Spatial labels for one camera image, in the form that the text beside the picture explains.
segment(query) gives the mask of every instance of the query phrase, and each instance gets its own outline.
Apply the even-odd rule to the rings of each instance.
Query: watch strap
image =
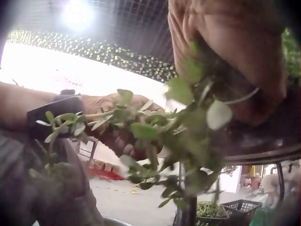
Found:
[[[45,115],[47,111],[50,111],[54,117],[65,113],[81,112],[83,111],[82,98],[74,95],[58,95],[54,98],[54,102],[27,112],[27,130],[33,139],[44,140],[52,133],[50,126],[36,122],[41,120],[47,123],[48,119]],[[71,133],[60,133],[58,137],[69,138],[71,135]]]

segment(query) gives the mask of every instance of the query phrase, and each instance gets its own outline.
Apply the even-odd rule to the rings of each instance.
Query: green vegetables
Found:
[[[197,203],[197,218],[227,218],[228,213],[225,209],[212,202],[198,202]],[[205,223],[198,220],[196,226],[205,226],[209,223]]]
[[[133,133],[136,139],[135,146],[144,149],[150,161],[149,164],[141,166],[130,156],[121,156],[122,163],[129,167],[128,179],[143,190],[156,185],[164,186],[165,190],[161,196],[165,200],[159,207],[170,200],[173,200],[179,208],[185,207],[183,197],[206,193],[217,180],[223,163],[219,156],[209,151],[208,132],[222,127],[232,117],[227,105],[214,101],[213,94],[210,92],[214,81],[200,74],[201,70],[197,70],[199,65],[191,60],[190,68],[192,67],[196,69],[190,70],[187,75],[187,77],[191,76],[191,79],[188,79],[189,83],[179,77],[167,83],[169,85],[167,99],[175,99],[187,105],[184,110],[171,113],[150,111],[148,108],[152,104],[151,101],[142,108],[131,106],[129,103],[133,93],[118,89],[121,98],[113,103],[111,110],[100,109],[99,113],[93,115],[80,115],[79,112],[58,117],[54,117],[51,112],[46,112],[49,122],[37,121],[52,127],[53,133],[45,142],[50,143],[52,147],[59,133],[71,132],[75,137],[85,141],[86,129],[101,128],[103,132],[108,127],[125,128]],[[154,142],[169,150],[169,155],[164,159],[161,167],[157,158],[160,150],[153,145]],[[179,176],[161,174],[167,168],[173,170],[177,162],[185,165],[185,189],[178,184]],[[214,202],[218,200],[218,194],[217,186]]]

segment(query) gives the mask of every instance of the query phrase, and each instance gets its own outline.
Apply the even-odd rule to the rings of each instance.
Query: plastic basket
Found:
[[[196,217],[196,223],[197,223],[196,225],[199,225],[199,226],[220,226],[229,218],[228,212],[226,214],[227,215],[223,218]],[[177,214],[175,215],[175,218],[174,218],[174,221],[173,221],[173,224],[172,224],[173,226],[175,226],[176,217],[177,217]]]
[[[262,206],[261,202],[254,202],[249,200],[237,200],[221,204],[231,216],[232,214],[238,215],[251,215],[256,209]]]

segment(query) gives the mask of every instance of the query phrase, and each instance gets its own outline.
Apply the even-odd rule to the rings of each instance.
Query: green leaf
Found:
[[[85,122],[87,121],[87,118],[85,115],[79,115],[77,116],[76,120],[75,120],[77,123],[80,123],[80,122]]]
[[[133,98],[133,92],[126,89],[118,89],[117,92],[122,97],[122,105],[129,104]]]
[[[147,170],[144,167],[142,167],[141,165],[139,165],[138,163],[136,163],[136,161],[132,157],[130,157],[128,155],[122,155],[122,156],[120,156],[120,161],[124,165],[126,165],[127,167],[130,167],[132,169],[134,168],[137,171],[140,171],[142,173],[147,172]]]
[[[52,137],[54,136],[54,133],[50,134],[46,139],[45,139],[45,143],[49,143],[52,139]]]
[[[151,182],[145,182],[145,183],[140,183],[140,184],[139,184],[139,187],[140,187],[142,190],[148,190],[148,189],[150,189],[152,186],[153,186],[153,183],[151,183]]]
[[[177,205],[178,208],[180,209],[185,209],[187,207],[187,203],[182,200],[182,199],[178,199],[178,198],[174,198],[173,202]]]
[[[173,78],[167,82],[169,86],[165,93],[167,99],[174,99],[184,105],[189,105],[193,101],[193,94],[189,85],[180,77]]]
[[[145,111],[145,110],[147,110],[152,104],[153,104],[153,101],[152,101],[152,100],[147,101],[147,102],[142,106],[142,108],[140,108],[139,111]]]
[[[207,124],[212,130],[218,130],[231,121],[232,110],[221,101],[214,101],[207,111]]]
[[[161,204],[158,206],[158,208],[162,208],[162,207],[165,206],[167,203],[169,203],[170,200],[171,200],[171,198],[168,198],[168,199],[164,200],[163,202],[161,202]]]
[[[46,115],[46,117],[47,117],[47,119],[48,119],[48,121],[50,122],[51,125],[55,123],[54,116],[50,111],[47,111],[45,113],[45,115]]]
[[[74,136],[80,135],[86,128],[86,125],[84,123],[79,123],[76,125],[76,129],[74,131]]]
[[[57,124],[59,125],[59,126],[61,126],[63,123],[62,123],[62,120],[60,119],[60,118],[58,118],[58,117],[56,117],[55,118],[55,121],[57,122]]]
[[[158,128],[145,123],[131,124],[131,131],[137,139],[157,140],[160,135]]]
[[[131,181],[134,184],[139,184],[141,183],[144,179],[139,177],[138,175],[130,175],[128,177],[128,180]]]
[[[47,122],[43,122],[41,120],[37,120],[36,123],[41,124],[43,126],[51,126],[51,124],[47,123]]]
[[[73,121],[76,118],[76,116],[73,113],[65,113],[65,114],[59,115],[57,118],[60,118],[65,121]]]
[[[127,109],[116,109],[113,113],[114,118],[120,120],[121,122],[125,122],[131,116],[131,112]]]
[[[101,125],[103,125],[106,121],[108,121],[110,118],[112,118],[113,115],[109,115],[107,117],[101,118],[91,129],[91,131],[96,130],[98,127],[100,127]]]
[[[163,193],[162,193],[162,198],[167,198],[168,196],[170,196],[171,193],[173,193],[175,190],[172,187],[167,187]]]
[[[82,132],[79,135],[79,140],[82,141],[84,144],[87,144],[89,142],[88,135],[85,132]]]
[[[157,171],[159,162],[158,162],[158,157],[157,157],[157,149],[155,148],[154,145],[152,145],[152,144],[148,145],[148,147],[146,149],[146,156],[150,160],[152,169]]]
[[[138,164],[132,157],[128,155],[120,156],[120,161],[128,167],[134,167],[136,164]]]

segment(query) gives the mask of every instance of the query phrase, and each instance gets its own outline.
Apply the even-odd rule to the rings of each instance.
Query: ground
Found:
[[[128,181],[111,181],[92,179],[90,186],[97,199],[97,208],[103,216],[115,218],[133,226],[168,226],[172,225],[176,212],[173,202],[162,208],[160,197],[163,187],[141,190]],[[199,200],[211,200],[211,195],[201,195]],[[261,201],[264,196],[249,196],[249,193],[223,192],[220,203],[248,199]]]

